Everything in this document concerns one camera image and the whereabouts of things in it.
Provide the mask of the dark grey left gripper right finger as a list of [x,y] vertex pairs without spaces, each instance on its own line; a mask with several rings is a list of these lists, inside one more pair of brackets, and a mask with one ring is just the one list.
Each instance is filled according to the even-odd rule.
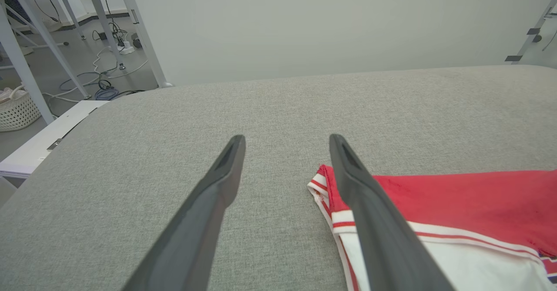
[[340,134],[329,138],[339,194],[352,210],[371,291],[455,291]]

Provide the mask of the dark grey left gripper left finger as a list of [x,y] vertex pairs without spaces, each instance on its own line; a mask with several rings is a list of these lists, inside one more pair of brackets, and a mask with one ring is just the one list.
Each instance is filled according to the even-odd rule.
[[225,210],[242,176],[245,137],[231,137],[122,291],[206,291]]

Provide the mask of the red and white t-shirt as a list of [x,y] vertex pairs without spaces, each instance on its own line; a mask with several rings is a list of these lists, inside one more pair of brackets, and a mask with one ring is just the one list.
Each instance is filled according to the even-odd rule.
[[557,291],[557,169],[375,180],[456,291]]

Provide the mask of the white equipment box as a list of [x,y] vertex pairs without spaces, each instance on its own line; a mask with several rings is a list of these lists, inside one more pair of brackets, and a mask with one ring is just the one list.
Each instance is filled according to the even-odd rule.
[[27,179],[61,140],[97,108],[109,101],[80,101],[0,162],[1,178]]

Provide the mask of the white woven laundry basket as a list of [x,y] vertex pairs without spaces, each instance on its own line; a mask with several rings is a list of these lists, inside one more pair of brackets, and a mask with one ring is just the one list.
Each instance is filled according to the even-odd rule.
[[26,128],[40,117],[40,111],[24,86],[0,90],[0,132]]

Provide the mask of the grey metal frame post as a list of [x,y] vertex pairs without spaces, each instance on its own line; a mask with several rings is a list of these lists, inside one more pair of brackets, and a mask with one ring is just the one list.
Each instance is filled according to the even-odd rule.
[[147,29],[144,25],[143,18],[138,8],[137,0],[123,0],[127,6],[127,10],[134,22],[135,28],[138,33],[139,40],[141,41],[142,47],[144,49],[145,55],[147,56],[148,63],[151,65],[151,69],[157,81],[159,87],[173,87],[174,85],[167,81],[161,64],[157,58],[156,52],[152,46],[151,39],[147,33]]

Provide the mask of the white metal frame leg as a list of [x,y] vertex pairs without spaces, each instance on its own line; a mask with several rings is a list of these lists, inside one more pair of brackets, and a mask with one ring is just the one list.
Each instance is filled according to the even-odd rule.
[[47,125],[54,122],[54,117],[44,100],[42,92],[40,91],[36,79],[30,70],[28,63],[20,49],[19,43],[13,34],[13,29],[8,21],[6,9],[0,5],[0,43],[4,47],[12,65],[18,73],[23,86],[30,94],[30,98],[40,111],[42,118]]
[[103,7],[103,4],[101,2],[101,0],[91,0],[95,11],[97,13],[97,17],[99,18],[99,21],[101,23],[101,26],[106,34],[107,37],[107,41],[109,43],[109,47],[115,57],[115,59],[117,60],[117,68],[120,70],[124,70],[126,69],[123,59],[119,53],[119,51],[117,50],[117,44],[116,41],[113,37],[112,31],[110,29],[109,26],[109,21],[107,20],[106,14],[105,14],[105,10]]
[[91,95],[85,90],[84,86],[82,85],[81,81],[79,81],[77,75],[72,70],[70,64],[62,54],[58,43],[54,41],[54,38],[50,34],[50,31],[44,25],[41,17],[38,16],[37,10],[32,6],[30,0],[18,0],[22,5],[22,8],[25,9],[26,14],[29,16],[30,22],[28,25],[39,32],[42,36],[43,40],[46,43],[46,46],[50,49],[53,53],[54,57],[58,60],[64,71],[67,73],[68,77],[73,81],[75,84],[75,89],[79,90],[85,100],[91,99]]

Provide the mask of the grey frame leg black brackets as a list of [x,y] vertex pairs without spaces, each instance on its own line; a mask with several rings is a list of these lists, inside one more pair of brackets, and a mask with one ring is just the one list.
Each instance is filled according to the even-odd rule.
[[557,0],[550,0],[548,6],[545,8],[544,12],[542,13],[541,17],[537,20],[537,23],[527,32],[527,39],[522,47],[519,49],[517,55],[509,55],[506,57],[505,62],[510,64],[518,64],[523,55],[529,49],[531,44],[538,43],[541,41],[542,36],[540,34],[541,28],[545,24],[547,19],[555,19],[557,18],[557,12],[554,10],[557,7]]

